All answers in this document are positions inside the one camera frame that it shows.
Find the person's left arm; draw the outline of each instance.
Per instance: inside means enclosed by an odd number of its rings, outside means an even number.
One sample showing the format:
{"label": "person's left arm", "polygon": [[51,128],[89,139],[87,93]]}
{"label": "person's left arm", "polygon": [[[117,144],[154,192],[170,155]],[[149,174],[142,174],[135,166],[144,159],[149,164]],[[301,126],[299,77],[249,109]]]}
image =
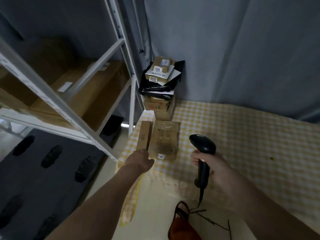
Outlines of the person's left arm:
{"label": "person's left arm", "polygon": [[46,240],[111,240],[129,189],[154,164],[148,155],[145,149],[132,153],[114,177],[76,209]]}

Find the yellow and white gingham tablecloth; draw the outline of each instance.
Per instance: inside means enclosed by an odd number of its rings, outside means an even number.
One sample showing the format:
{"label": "yellow and white gingham tablecloth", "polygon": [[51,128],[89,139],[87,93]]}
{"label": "yellow and white gingham tablecloth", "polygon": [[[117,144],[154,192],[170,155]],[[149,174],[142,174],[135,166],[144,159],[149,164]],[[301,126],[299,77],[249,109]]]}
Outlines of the yellow and white gingham tablecloth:
{"label": "yellow and white gingham tablecloth", "polygon": [[[141,115],[116,170],[135,150],[143,120],[154,121],[154,112],[145,110]],[[172,120],[179,122],[177,158],[156,160],[150,170],[151,177],[168,189],[198,200],[197,168],[190,161],[195,148],[189,136],[203,134],[214,141],[233,168],[275,202],[292,213],[320,219],[320,126],[235,105],[183,100],[176,102]],[[125,199],[121,226],[134,216],[141,179]],[[226,196],[211,183],[204,200],[232,210]]]}

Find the white metal shelving rack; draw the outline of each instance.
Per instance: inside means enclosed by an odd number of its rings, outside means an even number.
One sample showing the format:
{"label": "white metal shelving rack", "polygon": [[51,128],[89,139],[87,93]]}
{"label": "white metal shelving rack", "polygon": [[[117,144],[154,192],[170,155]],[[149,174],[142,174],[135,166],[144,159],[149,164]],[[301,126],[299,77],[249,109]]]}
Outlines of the white metal shelving rack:
{"label": "white metal shelving rack", "polygon": [[[43,81],[43,79],[19,56],[15,51],[0,38],[0,63],[13,73],[21,82],[36,93],[42,100],[55,109],[62,117],[70,122],[75,129],[68,129],[56,125],[44,123],[36,117],[20,114],[16,111],[1,108],[0,118],[15,122],[22,125],[31,126],[50,133],[58,134],[74,140],[93,144],[98,149],[105,152],[114,161],[117,158],[114,156],[112,148],[108,146],[100,137],[99,134],[112,115],[116,106],[119,104],[124,93],[131,87],[130,95],[130,114],[129,114],[129,134],[133,130],[134,125],[134,108],[136,86],[138,84],[137,69],[134,64],[132,50],[128,43],[128,36],[124,27],[124,21],[120,12],[118,0],[104,0],[107,11],[109,13],[112,26],[117,37],[117,41],[83,74],[83,76],[66,92],[64,97],[60,97],[51,89],[51,87]],[[85,84],[93,77],[93,75],[102,67],[110,57],[120,49],[130,74],[130,80],[125,85],[124,89],[118,96],[116,102],[110,109],[103,123],[97,131],[93,131],[68,105],[68,101],[77,94]]]}

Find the orange fabric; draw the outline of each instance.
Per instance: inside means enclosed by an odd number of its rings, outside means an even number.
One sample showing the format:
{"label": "orange fabric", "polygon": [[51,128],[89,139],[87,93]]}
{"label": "orange fabric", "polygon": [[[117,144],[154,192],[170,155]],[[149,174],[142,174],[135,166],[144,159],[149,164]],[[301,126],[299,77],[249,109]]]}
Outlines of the orange fabric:
{"label": "orange fabric", "polygon": [[168,238],[169,240],[201,240],[201,237],[190,223],[180,217],[173,220],[168,232]]}

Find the black handheld scanner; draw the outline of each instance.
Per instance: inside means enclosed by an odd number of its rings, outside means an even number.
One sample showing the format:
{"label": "black handheld scanner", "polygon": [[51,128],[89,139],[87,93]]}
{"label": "black handheld scanner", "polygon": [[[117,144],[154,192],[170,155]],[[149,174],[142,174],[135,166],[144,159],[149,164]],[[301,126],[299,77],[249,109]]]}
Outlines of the black handheld scanner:
{"label": "black handheld scanner", "polygon": [[[214,155],[216,153],[216,145],[212,140],[204,135],[194,134],[189,136],[192,145],[195,146],[200,152]],[[206,162],[198,161],[198,178],[194,180],[194,185],[200,189],[199,205],[202,202],[204,189],[208,185],[210,167]]]}

